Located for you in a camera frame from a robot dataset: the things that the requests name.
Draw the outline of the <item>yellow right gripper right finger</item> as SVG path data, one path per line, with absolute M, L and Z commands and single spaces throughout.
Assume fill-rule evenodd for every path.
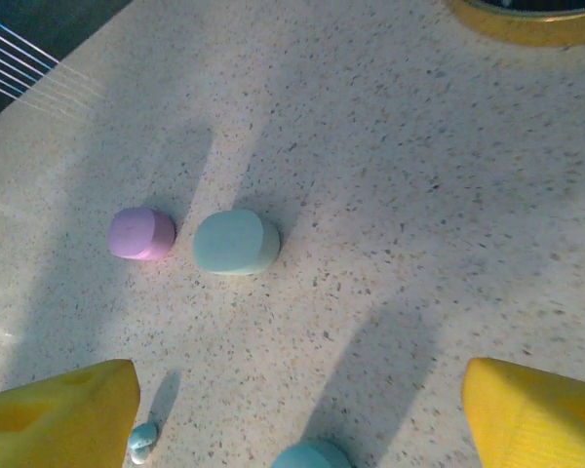
M 484 467 L 585 467 L 585 381 L 473 358 L 461 397 Z

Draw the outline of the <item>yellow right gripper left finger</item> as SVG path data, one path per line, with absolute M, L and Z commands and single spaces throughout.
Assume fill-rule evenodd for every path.
M 121 467 L 140 387 L 130 360 L 0 392 L 0 467 Z

